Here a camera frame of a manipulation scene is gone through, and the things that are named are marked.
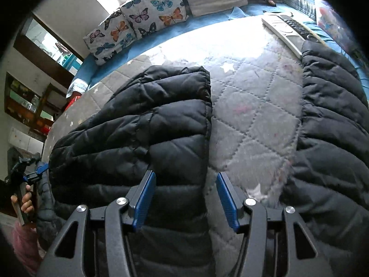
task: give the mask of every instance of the black puffer jacket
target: black puffer jacket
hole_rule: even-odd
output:
[[[302,215],[336,276],[358,276],[363,267],[368,276],[366,96],[352,64],[333,50],[306,41],[302,62],[302,131],[280,199]]]
[[[151,166],[157,188],[145,226],[130,237],[139,276],[215,276],[202,194],[211,107],[202,67],[152,66],[119,88],[54,146],[52,194],[46,180],[39,185],[38,233],[50,243],[77,205],[108,205]]]

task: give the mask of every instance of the butterfly pillow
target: butterfly pillow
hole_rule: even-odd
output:
[[[138,39],[187,19],[182,0],[130,0],[120,9],[132,23]]]
[[[98,65],[104,64],[136,39],[134,30],[120,9],[83,38]]]

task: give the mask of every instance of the bed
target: bed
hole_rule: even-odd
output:
[[[116,89],[153,64],[204,66],[210,72],[213,118],[204,195],[217,276],[224,276],[236,262],[242,236],[227,225],[215,187],[216,174],[226,171],[234,185],[258,199],[261,194],[273,195],[296,150],[301,63],[263,26],[261,16],[181,34],[119,66],[77,100],[51,128],[43,161],[48,161],[59,138],[98,112]]]

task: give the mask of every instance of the metal bolt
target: metal bolt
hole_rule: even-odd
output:
[[[295,209],[292,206],[287,206],[286,212],[288,212],[289,214],[293,214],[295,212]]]
[[[86,209],[87,209],[87,206],[84,204],[77,206],[78,212],[84,212]]]
[[[126,198],[118,198],[117,199],[117,204],[118,205],[124,205],[124,204],[126,204],[128,201],[127,201],[127,199]]]
[[[253,206],[253,205],[256,204],[256,201],[254,199],[252,199],[252,198],[247,198],[245,200],[245,204],[248,205],[248,206]]]

